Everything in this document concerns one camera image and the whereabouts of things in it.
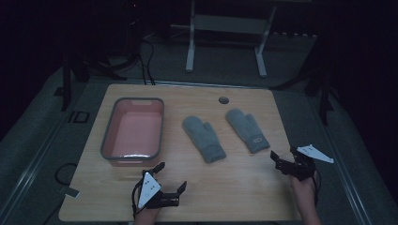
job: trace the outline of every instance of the metal stand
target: metal stand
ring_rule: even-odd
[[[259,76],[266,77],[267,72],[262,53],[266,45],[275,12],[276,7],[272,7],[268,20],[201,15],[195,14],[195,0],[191,0],[190,46],[188,49],[186,71],[193,71],[195,30],[211,30],[262,35],[260,44],[254,48],[254,53],[257,60]]]

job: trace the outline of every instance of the gray mat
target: gray mat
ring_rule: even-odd
[[[63,196],[56,192],[61,186],[55,182],[54,173],[65,163],[78,162],[107,86],[108,84],[99,83],[87,85],[74,110],[90,113],[88,123],[66,122],[61,127],[57,138],[51,145],[50,155],[11,224],[24,224],[26,221],[31,224],[41,224],[62,202]],[[329,147],[320,131],[321,127],[318,121],[314,119],[312,106],[308,99],[302,94],[284,92],[275,92],[275,98],[290,143],[296,145],[312,143],[327,154]],[[342,221],[344,224],[356,224],[356,219],[333,165],[317,162],[317,166],[323,177],[318,210],[324,224],[341,224]],[[71,178],[73,170],[70,169],[70,172],[65,173],[64,178],[68,180]],[[299,224],[298,221],[281,223]],[[57,215],[54,215],[48,224],[63,224],[63,222],[57,218]]]
[[[0,143],[0,203],[6,202],[20,175],[48,138],[56,121],[65,116],[60,111],[62,98],[52,96],[62,83],[62,77],[59,75],[49,78],[23,116]]]

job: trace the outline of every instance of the wooden tabletop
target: wooden tabletop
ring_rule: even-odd
[[[161,209],[158,221],[267,221],[299,219],[287,176],[275,170],[273,150],[293,161],[272,93],[228,87],[112,84],[109,86],[70,184],[78,198],[66,197],[64,221],[133,221],[130,195],[143,167],[113,167],[100,154],[115,102],[122,97],[161,98],[164,121],[156,175],[163,192],[187,181],[179,207]],[[221,104],[219,97],[227,97]],[[233,109],[254,115],[271,147],[251,154],[225,119]],[[190,115],[215,129],[226,158],[207,164],[182,128]]]

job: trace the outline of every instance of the gray oven mitt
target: gray oven mitt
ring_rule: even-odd
[[[196,116],[189,116],[182,122],[182,127],[190,136],[193,144],[202,154],[206,163],[225,158],[226,154],[220,146],[216,132],[209,123],[202,123]]]
[[[239,138],[245,142],[251,153],[257,153],[269,148],[269,143],[264,137],[260,127],[251,114],[243,114],[239,109],[230,110],[226,119],[234,128]]]

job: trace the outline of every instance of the oven mitt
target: oven mitt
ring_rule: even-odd
[[[233,109],[226,114],[226,119],[251,153],[269,148],[266,137],[251,114],[244,115],[241,110]]]
[[[182,127],[190,136],[193,144],[202,154],[206,163],[225,158],[226,154],[220,146],[216,132],[209,123],[202,123],[196,116],[188,116],[182,122]]]

